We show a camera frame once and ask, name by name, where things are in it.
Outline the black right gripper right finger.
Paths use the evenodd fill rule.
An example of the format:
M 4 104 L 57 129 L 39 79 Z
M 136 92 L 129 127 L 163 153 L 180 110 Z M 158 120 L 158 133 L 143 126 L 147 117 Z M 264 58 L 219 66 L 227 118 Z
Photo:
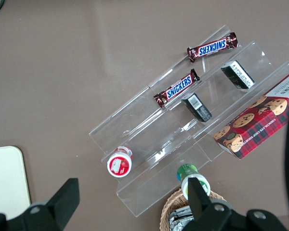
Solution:
M 245 216 L 222 203 L 213 203 L 196 178 L 188 179 L 188 202 L 194 220 L 184 231 L 286 231 L 271 212 L 249 210 Z

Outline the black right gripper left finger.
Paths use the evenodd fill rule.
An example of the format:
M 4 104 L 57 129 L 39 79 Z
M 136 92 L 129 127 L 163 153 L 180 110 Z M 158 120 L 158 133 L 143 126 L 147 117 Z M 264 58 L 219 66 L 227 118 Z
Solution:
M 46 203 L 31 205 L 10 220 L 0 213 L 0 231 L 62 231 L 79 202 L 79 180 L 69 178 Z

